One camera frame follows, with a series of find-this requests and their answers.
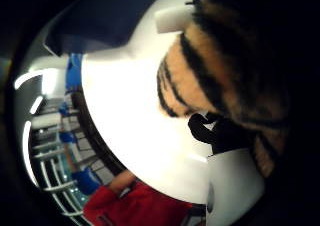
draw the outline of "person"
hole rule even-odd
[[[69,166],[72,180],[75,181],[77,188],[84,195],[91,195],[101,185],[98,176],[90,169],[85,167],[80,169],[72,160],[67,144],[63,144],[66,163]]]
[[[128,187],[131,190],[122,195]],[[124,170],[90,196],[83,213],[95,226],[178,226],[191,207],[191,203],[161,194]]]

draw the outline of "black stripe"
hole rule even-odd
[[[205,96],[216,109],[227,115],[228,110],[222,98],[220,84],[218,84],[215,79],[210,76],[203,63],[203,60],[196,53],[195,49],[192,48],[184,33],[180,36],[180,43],[183,55],[186,58],[190,69],[193,71],[193,74],[195,75]]]
[[[263,119],[252,119],[249,117],[241,117],[241,122],[243,123],[251,123],[258,126],[263,126],[272,129],[281,129],[289,127],[289,117],[285,117],[279,120],[263,120]]]
[[[212,37],[217,44],[221,53],[228,55],[233,60],[233,65],[228,65],[226,70],[232,70],[233,77],[230,81],[236,83],[235,90],[238,94],[242,104],[252,102],[254,98],[251,96],[252,90],[260,86],[257,80],[257,68],[260,67],[257,62],[257,55],[248,46],[246,40],[238,35],[233,29],[215,21],[213,18],[209,18],[201,13],[194,14],[194,21],[200,27],[200,29]]]
[[[161,65],[160,65],[159,70],[158,70],[158,75],[159,75],[160,81],[163,83],[164,89],[167,90],[167,83],[166,83],[166,80],[165,80],[165,74],[163,72],[164,61],[165,61],[165,59],[161,62]]]
[[[260,142],[262,143],[262,146],[267,151],[270,159],[274,163],[277,162],[277,160],[279,158],[278,152],[272,147],[272,145],[270,144],[269,140],[261,132],[258,132],[257,136],[260,139]]]
[[[157,74],[157,90],[158,90],[158,97],[159,97],[160,105],[167,112],[168,115],[170,115],[171,117],[177,117],[178,115],[166,104],[166,102],[163,98],[160,82],[161,81],[159,78],[159,74]]]
[[[167,60],[165,59],[163,62],[163,70],[164,70],[164,74],[169,82],[169,84],[171,85],[171,89],[173,92],[174,97],[179,101],[179,103],[183,104],[184,106],[186,106],[187,108],[189,108],[189,106],[187,105],[187,103],[184,101],[184,99],[180,96],[180,94],[178,93],[176,84],[172,81],[171,78],[171,73],[169,72],[168,69],[168,64],[167,64]]]

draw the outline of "white surface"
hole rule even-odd
[[[68,57],[66,55],[63,55],[61,57],[42,56],[34,59],[31,62],[29,66],[29,72],[48,69],[48,68],[65,70],[67,63],[68,63]]]
[[[211,147],[196,141],[188,119],[159,111],[156,71],[175,38],[157,34],[154,14],[190,0],[157,0],[122,48],[85,55],[82,82],[101,136],[137,177],[176,199],[206,203]]]
[[[30,130],[31,130],[31,122],[26,121],[23,128],[23,134],[22,134],[22,155],[23,155],[23,162],[25,165],[25,168],[27,170],[28,176],[31,180],[31,182],[39,188],[39,183],[37,181],[37,178],[35,174],[33,173],[32,167],[31,167],[31,161],[30,161],[30,154],[29,154],[29,137],[30,137]]]
[[[208,164],[213,186],[213,197],[208,200],[212,200],[213,211],[207,212],[206,225],[231,225],[262,196],[264,180],[248,149],[212,156]]]
[[[166,8],[155,13],[158,33],[182,31],[192,19],[193,5]]]
[[[41,92],[46,99],[63,98],[65,95],[66,69],[49,68],[42,75]]]
[[[33,102],[30,110],[29,110],[29,113],[30,114],[35,114],[37,111],[38,111],[38,108],[40,106],[40,104],[42,103],[43,101],[43,96],[38,96],[35,101]]]
[[[58,125],[60,123],[59,113],[43,114],[32,117],[32,129],[42,129],[50,126]]]

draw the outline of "tiger stuffed toy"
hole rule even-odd
[[[288,137],[289,97],[268,38],[230,2],[194,0],[192,21],[159,66],[158,98],[171,117],[204,110],[256,132],[251,149],[267,178]]]

